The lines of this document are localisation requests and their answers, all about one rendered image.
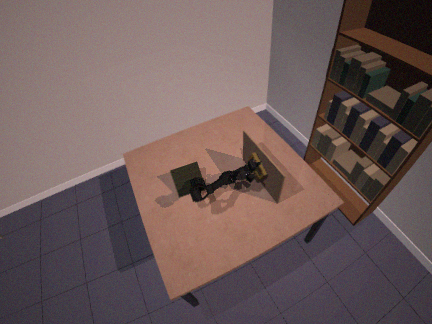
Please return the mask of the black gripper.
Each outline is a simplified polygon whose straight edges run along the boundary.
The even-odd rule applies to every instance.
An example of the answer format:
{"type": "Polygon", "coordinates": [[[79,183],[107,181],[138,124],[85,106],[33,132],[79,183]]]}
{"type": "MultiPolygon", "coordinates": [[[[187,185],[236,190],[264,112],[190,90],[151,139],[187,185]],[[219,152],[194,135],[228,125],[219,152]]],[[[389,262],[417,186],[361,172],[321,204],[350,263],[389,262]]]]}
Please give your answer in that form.
{"type": "Polygon", "coordinates": [[[261,162],[254,162],[253,159],[249,160],[248,165],[246,164],[243,167],[240,167],[239,170],[240,171],[244,171],[245,173],[248,172],[249,170],[251,171],[251,173],[253,173],[253,171],[255,171],[255,169],[261,164],[261,162]]]}

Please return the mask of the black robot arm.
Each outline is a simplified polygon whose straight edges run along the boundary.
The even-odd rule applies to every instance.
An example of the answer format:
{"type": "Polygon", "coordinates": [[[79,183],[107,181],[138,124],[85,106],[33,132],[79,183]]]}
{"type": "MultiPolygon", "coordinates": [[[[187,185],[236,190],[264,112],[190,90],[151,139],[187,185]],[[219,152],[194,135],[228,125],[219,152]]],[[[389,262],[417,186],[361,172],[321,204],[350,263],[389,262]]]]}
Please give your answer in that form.
{"type": "Polygon", "coordinates": [[[234,171],[225,171],[219,176],[218,180],[209,185],[205,185],[203,178],[196,177],[191,179],[190,181],[192,188],[189,190],[189,193],[191,195],[192,201],[197,203],[205,200],[208,195],[213,194],[214,191],[221,186],[236,183],[235,180],[243,181],[245,179],[247,179],[251,183],[255,179],[255,176],[251,174],[250,170],[246,173],[244,171],[240,171],[239,169],[236,169],[234,171]],[[204,198],[202,198],[201,191],[205,188],[207,194],[204,196],[204,198]]]}

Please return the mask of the olive-brown picture frame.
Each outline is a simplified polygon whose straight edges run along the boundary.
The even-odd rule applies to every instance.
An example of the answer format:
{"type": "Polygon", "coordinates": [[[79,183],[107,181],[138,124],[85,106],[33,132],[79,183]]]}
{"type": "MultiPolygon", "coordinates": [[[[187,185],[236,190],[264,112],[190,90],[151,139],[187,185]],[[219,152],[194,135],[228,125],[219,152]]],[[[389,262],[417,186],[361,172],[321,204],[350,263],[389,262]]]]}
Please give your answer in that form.
{"type": "MultiPolygon", "coordinates": [[[[248,161],[253,159],[254,162],[261,162],[261,160],[259,159],[259,157],[257,156],[256,152],[252,153],[251,156],[249,157],[248,161]]],[[[258,180],[262,180],[262,178],[267,175],[267,173],[264,170],[264,166],[261,162],[261,164],[255,169],[255,174],[258,178],[258,180]]]]}

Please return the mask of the brown flat board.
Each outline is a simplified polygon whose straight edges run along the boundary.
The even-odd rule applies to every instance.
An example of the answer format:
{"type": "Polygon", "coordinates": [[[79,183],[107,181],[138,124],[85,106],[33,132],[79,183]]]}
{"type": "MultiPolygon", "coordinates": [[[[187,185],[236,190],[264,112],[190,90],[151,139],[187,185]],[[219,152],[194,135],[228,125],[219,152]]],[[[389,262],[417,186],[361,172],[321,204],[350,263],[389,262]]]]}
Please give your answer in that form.
{"type": "Polygon", "coordinates": [[[254,152],[256,152],[257,156],[261,160],[264,170],[267,173],[267,175],[265,175],[262,180],[260,180],[260,182],[266,191],[269,192],[274,200],[278,203],[285,180],[285,175],[267,156],[267,154],[257,144],[257,142],[247,133],[247,131],[243,130],[243,160],[247,165],[249,162],[249,157],[254,152]]]}

